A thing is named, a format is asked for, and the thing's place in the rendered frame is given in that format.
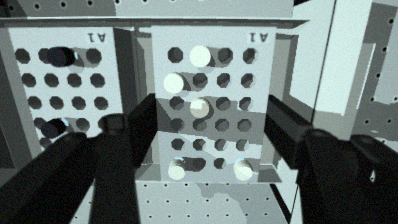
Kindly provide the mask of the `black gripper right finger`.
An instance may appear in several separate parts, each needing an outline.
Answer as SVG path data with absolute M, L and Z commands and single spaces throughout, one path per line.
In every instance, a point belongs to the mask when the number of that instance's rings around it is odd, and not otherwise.
M 302 224 L 398 224 L 398 152 L 369 135 L 338 139 L 271 94 L 264 132 L 298 170 Z

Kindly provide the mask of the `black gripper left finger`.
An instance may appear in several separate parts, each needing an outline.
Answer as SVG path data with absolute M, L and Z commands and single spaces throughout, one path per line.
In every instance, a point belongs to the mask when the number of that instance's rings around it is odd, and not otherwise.
M 0 187 L 0 224 L 70 224 L 94 179 L 88 224 L 141 224 L 134 168 L 158 131 L 156 95 L 100 121 L 96 137 L 62 135 Z

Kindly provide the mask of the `grey flat base plate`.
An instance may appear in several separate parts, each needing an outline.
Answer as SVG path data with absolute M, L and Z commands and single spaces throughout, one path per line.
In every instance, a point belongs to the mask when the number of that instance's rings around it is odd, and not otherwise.
M 291 18 L 293 0 L 7 0 L 14 17 Z M 398 152 L 398 0 L 372 0 L 376 44 L 352 134 Z M 88 224 L 94 182 L 71 224 Z M 269 184 L 136 182 L 141 224 L 287 224 Z

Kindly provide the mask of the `light grey block with holes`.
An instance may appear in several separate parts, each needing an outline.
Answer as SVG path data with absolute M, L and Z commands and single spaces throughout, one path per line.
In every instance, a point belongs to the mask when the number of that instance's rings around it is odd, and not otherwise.
M 276 28 L 151 26 L 161 181 L 257 183 Z M 210 52 L 204 67 L 190 60 L 196 46 Z M 184 77 L 178 93 L 164 87 L 171 72 Z M 196 97 L 209 103 L 203 118 L 190 111 Z M 186 164 L 180 180 L 168 175 L 176 157 Z M 237 179 L 238 158 L 250 164 L 249 180 Z
M 71 66 L 48 62 L 47 51 L 60 46 L 77 53 Z M 128 115 L 138 105 L 131 30 L 0 28 L 0 52 L 33 159 L 67 133 L 96 137 L 101 117 Z M 64 118 L 69 127 L 51 142 L 40 128 L 54 118 Z

